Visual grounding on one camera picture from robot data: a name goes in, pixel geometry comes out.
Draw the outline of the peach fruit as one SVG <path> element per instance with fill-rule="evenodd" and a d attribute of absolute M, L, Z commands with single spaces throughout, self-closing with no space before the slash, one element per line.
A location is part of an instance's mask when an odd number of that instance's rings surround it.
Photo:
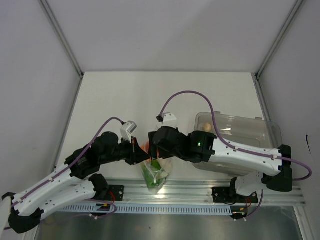
<path fill-rule="evenodd" d="M 149 150 L 150 150 L 150 143 L 149 142 L 146 142 L 146 143 L 142 144 L 140 147 L 147 154 L 149 153 Z"/>

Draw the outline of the green lettuce leaf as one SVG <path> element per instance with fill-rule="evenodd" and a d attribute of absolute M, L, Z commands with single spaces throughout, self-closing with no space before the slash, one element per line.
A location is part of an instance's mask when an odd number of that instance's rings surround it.
<path fill-rule="evenodd" d="M 149 189 L 160 186 L 162 167 L 157 160 L 146 160 L 141 164 L 142 174 Z"/>

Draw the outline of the clear zip top bag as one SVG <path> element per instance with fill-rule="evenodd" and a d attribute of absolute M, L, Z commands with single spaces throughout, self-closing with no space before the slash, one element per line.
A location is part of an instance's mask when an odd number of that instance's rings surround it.
<path fill-rule="evenodd" d="M 140 166 L 148 191 L 157 194 L 167 182 L 173 170 L 173 156 L 165 150 L 151 145 L 153 136 L 141 148 L 149 154 L 149 159 L 143 161 Z"/>

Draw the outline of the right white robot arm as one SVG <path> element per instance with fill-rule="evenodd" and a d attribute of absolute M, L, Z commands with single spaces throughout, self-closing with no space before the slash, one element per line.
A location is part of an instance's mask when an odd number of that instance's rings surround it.
<path fill-rule="evenodd" d="M 228 196 L 234 202 L 260 190 L 287 193 L 293 189 L 291 164 L 282 159 L 278 149 L 228 142 L 204 131 L 184 135 L 170 126 L 149 132 L 148 138 L 153 159 L 176 157 L 194 164 L 222 163 L 251 169 L 251 173 L 231 180 Z"/>

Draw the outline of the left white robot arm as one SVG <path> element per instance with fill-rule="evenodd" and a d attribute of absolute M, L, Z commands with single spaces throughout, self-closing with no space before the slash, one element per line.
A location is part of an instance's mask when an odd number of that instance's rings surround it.
<path fill-rule="evenodd" d="M 125 161 L 136 165 L 149 159 L 135 137 L 119 139 L 113 132 L 105 132 L 83 148 L 76 150 L 46 178 L 21 193 L 8 192 L 11 198 L 8 227 L 17 234 L 37 227 L 54 212 L 73 203 L 86 200 L 103 201 L 109 185 L 101 165 Z"/>

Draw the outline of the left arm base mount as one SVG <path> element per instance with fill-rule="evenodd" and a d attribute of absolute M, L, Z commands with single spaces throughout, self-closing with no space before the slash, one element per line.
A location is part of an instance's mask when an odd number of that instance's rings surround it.
<path fill-rule="evenodd" d="M 122 202 L 125 193 L 125 186 L 119 184 L 109 185 L 109 189 L 103 192 L 100 196 L 94 196 L 93 200 L 109 201 L 109 202 Z"/>

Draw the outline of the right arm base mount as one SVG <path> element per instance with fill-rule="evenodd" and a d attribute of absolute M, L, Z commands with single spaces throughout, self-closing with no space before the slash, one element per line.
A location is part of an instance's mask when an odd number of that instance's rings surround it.
<path fill-rule="evenodd" d="M 257 204 L 259 202 L 256 192 L 249 196 L 242 196 L 237 193 L 231 193 L 229 187 L 212 187 L 212 199 L 214 203 L 235 205 L 235 204 Z"/>

